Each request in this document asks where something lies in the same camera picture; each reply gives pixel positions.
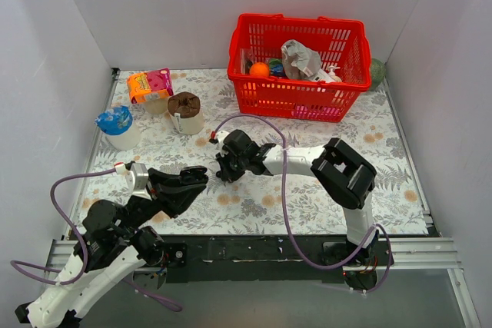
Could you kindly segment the black earbud charging case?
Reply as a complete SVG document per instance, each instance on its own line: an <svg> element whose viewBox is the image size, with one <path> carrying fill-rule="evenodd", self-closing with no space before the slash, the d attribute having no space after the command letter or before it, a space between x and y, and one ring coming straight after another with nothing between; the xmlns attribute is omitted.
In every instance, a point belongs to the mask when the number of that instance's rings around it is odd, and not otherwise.
<svg viewBox="0 0 492 328"><path fill-rule="evenodd" d="M204 166L185 167L180 171L180 182L184 185L195 185L208 183L208 169Z"/></svg>

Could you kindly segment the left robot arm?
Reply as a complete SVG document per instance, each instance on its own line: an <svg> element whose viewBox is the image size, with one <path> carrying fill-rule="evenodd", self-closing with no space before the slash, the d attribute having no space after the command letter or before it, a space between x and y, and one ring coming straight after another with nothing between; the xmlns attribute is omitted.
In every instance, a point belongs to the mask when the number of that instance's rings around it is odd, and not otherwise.
<svg viewBox="0 0 492 328"><path fill-rule="evenodd" d="M154 215L183 214L208 184L203 166L166 174L131 161L117 163L109 174L126 177L130 197L124 205L98 200L74 229L78 241L43 294L19 305L15 315L32 327L77 327L87 312L112 287L140 267L183 267L188 248L164 241L147 224Z"/></svg>

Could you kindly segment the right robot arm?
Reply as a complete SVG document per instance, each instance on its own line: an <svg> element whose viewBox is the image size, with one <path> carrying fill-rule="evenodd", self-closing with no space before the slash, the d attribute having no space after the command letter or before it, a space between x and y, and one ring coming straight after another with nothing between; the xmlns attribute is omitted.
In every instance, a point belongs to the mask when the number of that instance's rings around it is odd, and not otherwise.
<svg viewBox="0 0 492 328"><path fill-rule="evenodd" d="M376 254L378 231L374 226L372 191L377 172L372 164L339 138L323 146L258 145L241 130L211 134L219 153L216 176L225 183L246 172L258 176L283 174L316 178L329 197L343 208L347 225L347 253L353 263L368 263Z"/></svg>

